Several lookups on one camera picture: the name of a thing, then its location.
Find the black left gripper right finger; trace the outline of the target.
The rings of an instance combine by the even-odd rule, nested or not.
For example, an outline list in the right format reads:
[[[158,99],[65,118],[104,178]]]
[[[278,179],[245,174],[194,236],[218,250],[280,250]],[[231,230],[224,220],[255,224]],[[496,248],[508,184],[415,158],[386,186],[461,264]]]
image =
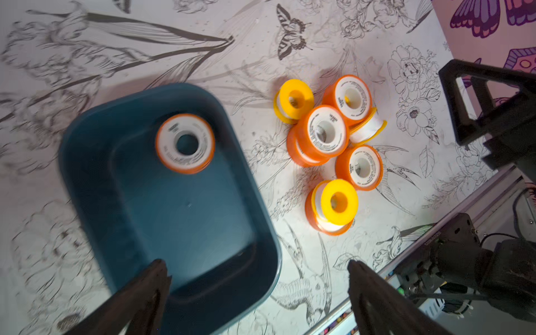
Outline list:
[[[347,269],[360,334],[449,334],[362,261],[351,260]]]

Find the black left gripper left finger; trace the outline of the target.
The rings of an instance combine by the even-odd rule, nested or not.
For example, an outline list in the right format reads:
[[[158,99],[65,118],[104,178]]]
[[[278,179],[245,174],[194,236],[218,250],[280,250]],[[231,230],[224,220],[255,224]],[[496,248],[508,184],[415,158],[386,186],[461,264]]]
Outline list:
[[[159,334],[172,277],[154,260],[68,334]]]

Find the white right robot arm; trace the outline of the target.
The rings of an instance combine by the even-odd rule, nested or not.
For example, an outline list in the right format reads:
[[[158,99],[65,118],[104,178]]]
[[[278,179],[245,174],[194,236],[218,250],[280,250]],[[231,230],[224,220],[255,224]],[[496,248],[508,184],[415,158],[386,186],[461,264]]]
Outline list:
[[[535,74],[453,59],[438,72],[445,93],[458,145],[465,146],[490,135],[483,161],[492,170],[510,164],[535,181]],[[456,83],[472,82],[481,117],[471,119]],[[519,91],[500,105],[492,98],[487,83],[512,85]]]

